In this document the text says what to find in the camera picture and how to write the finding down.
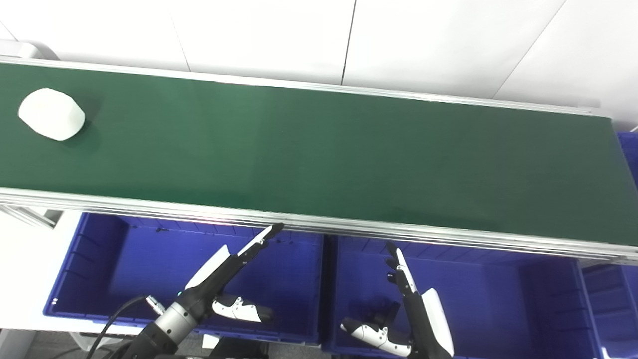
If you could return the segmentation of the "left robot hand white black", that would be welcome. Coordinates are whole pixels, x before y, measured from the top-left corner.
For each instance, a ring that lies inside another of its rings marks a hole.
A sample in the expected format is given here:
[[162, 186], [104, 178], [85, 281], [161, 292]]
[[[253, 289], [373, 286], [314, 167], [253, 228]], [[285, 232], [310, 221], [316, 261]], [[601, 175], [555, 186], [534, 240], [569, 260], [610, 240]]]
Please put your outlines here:
[[232, 320], [264, 323], [273, 319], [273, 310], [245, 300], [242, 296], [225, 293], [225, 286], [239, 271], [268, 246], [270, 239], [283, 229], [274, 223], [263, 229], [239, 252], [231, 254], [223, 245], [196, 272], [176, 299], [179, 311], [200, 324], [218, 315]]

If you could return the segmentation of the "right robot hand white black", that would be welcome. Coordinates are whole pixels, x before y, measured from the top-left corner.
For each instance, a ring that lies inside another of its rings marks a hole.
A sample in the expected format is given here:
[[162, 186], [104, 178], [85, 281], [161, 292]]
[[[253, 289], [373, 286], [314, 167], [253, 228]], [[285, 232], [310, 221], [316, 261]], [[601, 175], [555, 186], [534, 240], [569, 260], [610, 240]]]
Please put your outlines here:
[[[451, 359], [455, 355], [453, 337], [440, 296], [435, 288], [419, 293], [402, 250], [388, 241], [390, 271], [386, 279], [398, 289], [402, 303], [394, 302], [390, 311], [372, 323], [344, 318], [339, 327], [349, 336], [376, 349], [405, 359]], [[405, 309], [410, 332], [392, 329], [399, 309]]]

